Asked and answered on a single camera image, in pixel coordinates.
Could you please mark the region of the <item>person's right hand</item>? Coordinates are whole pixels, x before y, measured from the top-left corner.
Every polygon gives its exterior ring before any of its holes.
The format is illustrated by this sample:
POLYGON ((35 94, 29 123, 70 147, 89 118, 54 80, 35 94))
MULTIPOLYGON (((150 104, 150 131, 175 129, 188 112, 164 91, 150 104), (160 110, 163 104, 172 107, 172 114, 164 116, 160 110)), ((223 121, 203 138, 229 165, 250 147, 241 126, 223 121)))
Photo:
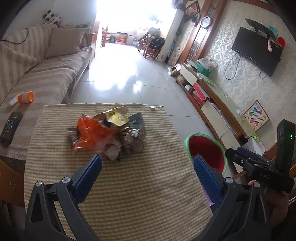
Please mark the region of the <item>person's right hand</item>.
POLYGON ((271 227, 275 227, 287 216, 289 204, 288 194, 286 192, 266 188, 264 190, 264 195, 269 208, 271 227))

